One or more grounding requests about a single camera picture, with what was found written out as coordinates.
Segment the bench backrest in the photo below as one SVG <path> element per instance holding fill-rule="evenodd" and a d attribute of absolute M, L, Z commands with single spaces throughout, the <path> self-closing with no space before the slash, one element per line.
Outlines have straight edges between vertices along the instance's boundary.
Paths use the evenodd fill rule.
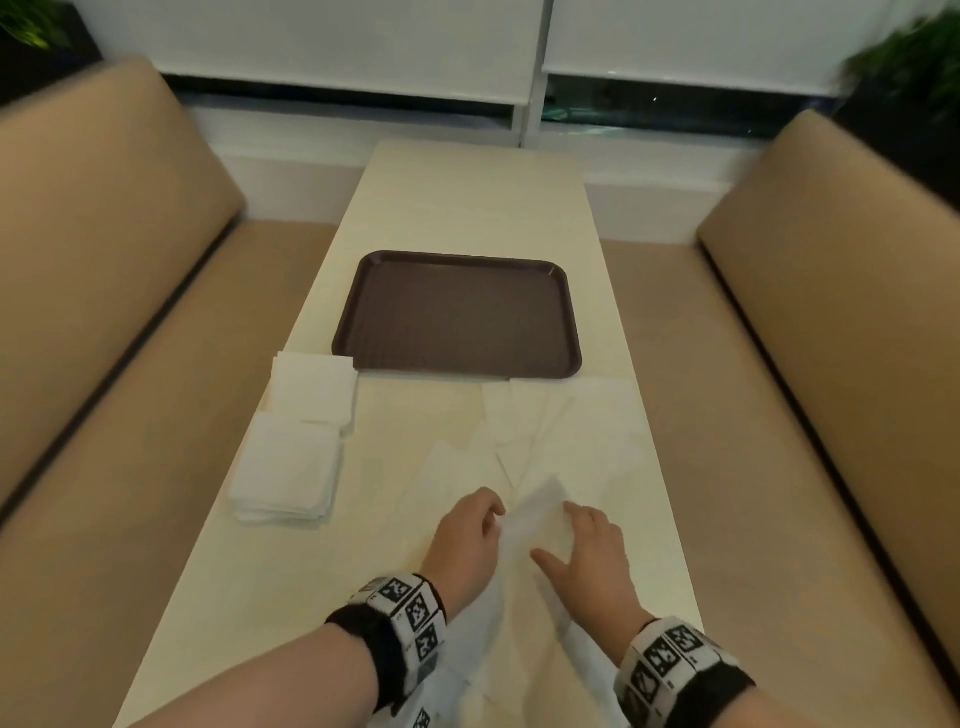
<path fill-rule="evenodd" d="M 0 504 L 243 205 L 144 60 L 0 113 Z"/>
<path fill-rule="evenodd" d="M 810 111 L 700 238 L 960 666 L 960 216 Z"/>

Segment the white table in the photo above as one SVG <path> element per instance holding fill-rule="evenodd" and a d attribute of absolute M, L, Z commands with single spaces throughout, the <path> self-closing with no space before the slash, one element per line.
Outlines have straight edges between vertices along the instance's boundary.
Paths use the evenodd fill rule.
<path fill-rule="evenodd" d="M 635 380 L 606 263 L 571 158 L 413 141 L 384 141 L 364 174 L 286 349 L 330 353 L 360 259 L 377 250 L 533 258 L 569 278 L 581 374 Z M 115 725 L 123 728 L 216 673 L 317 627 L 370 574 L 331 567 L 364 549 L 363 525 L 389 512 L 437 440 L 464 447 L 483 417 L 475 381 L 360 377 L 335 512 L 314 529 L 238 523 L 225 487 L 154 634 Z M 603 500 L 626 534 L 637 589 L 654 613 L 700 623 L 654 443 L 629 487 Z M 523 719 L 478 695 L 468 725 L 597 725 L 571 665 L 551 661 L 544 694 Z"/>

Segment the person's left arm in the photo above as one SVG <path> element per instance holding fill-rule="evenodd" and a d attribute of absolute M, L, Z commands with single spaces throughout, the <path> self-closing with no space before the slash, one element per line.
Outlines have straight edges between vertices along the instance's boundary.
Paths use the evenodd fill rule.
<path fill-rule="evenodd" d="M 440 522 L 420 575 L 453 621 L 493 577 L 505 513 L 487 488 L 463 498 Z M 380 686 L 366 643 L 336 624 L 213 678 L 136 728 L 354 728 L 366 725 Z"/>

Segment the person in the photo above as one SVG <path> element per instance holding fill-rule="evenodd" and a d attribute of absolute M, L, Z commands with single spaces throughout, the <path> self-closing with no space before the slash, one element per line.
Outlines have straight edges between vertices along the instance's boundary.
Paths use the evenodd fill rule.
<path fill-rule="evenodd" d="M 564 510 L 572 521 L 574 533 L 570 563 L 565 564 L 557 556 L 538 549 L 531 557 L 553 585 L 570 616 L 610 660 L 620 666 L 632 643 L 639 640 L 650 625 L 656 625 L 656 620 L 637 598 L 620 528 L 611 524 L 602 511 L 593 508 L 566 503 Z M 500 497 L 482 488 L 460 500 L 441 520 L 419 575 L 443 604 L 445 622 L 455 620 L 490 583 L 498 556 L 497 518 L 505 513 Z M 364 726 L 382 703 L 379 680 L 386 679 L 382 666 L 376 662 L 382 657 L 374 657 L 374 651 L 361 637 L 350 634 L 338 623 L 328 622 L 314 632 L 213 678 L 136 726 Z M 709 718 L 715 728 L 805 728 L 810 725 L 756 687 L 740 691 L 732 702 L 721 708 L 719 715 Z M 636 716 L 631 718 L 634 725 L 645 722 Z M 691 718 L 689 722 L 696 723 L 697 719 Z M 685 728 L 673 719 L 668 726 Z"/>

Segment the green leaves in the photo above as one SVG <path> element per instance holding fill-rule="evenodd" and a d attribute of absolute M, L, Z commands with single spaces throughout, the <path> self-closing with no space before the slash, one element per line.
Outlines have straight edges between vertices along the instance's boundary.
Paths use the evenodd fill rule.
<path fill-rule="evenodd" d="M 844 75 L 853 83 L 877 79 L 936 118 L 960 122 L 960 11 L 920 18 L 895 31 L 847 60 Z"/>
<path fill-rule="evenodd" d="M 44 50 L 69 45 L 55 0 L 0 0 L 0 28 L 22 43 Z"/>

